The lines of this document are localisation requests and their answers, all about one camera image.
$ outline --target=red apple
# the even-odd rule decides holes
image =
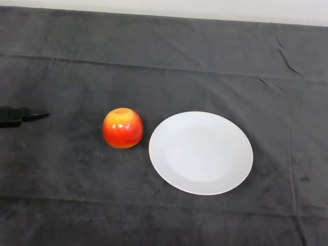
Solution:
[[[114,109],[107,114],[102,125],[105,141],[112,147],[126,149],[142,138],[144,128],[140,116],[128,108]]]

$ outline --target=white wall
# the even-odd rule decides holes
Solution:
[[[0,5],[328,26],[328,0],[0,0]]]

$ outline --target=dark gray cloth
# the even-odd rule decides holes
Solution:
[[[0,105],[52,115],[0,129],[0,245],[328,245],[328,28],[0,8]],[[118,107],[145,134],[109,147]],[[184,111],[238,125],[234,190],[166,183],[153,130]]]

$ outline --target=white plate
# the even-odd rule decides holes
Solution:
[[[252,146],[243,131],[205,112],[164,120],[150,138],[149,155],[163,179],[198,195],[232,190],[246,179],[253,164]]]

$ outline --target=black object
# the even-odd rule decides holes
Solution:
[[[49,115],[43,109],[0,107],[0,128],[19,127],[23,121],[38,120]]]

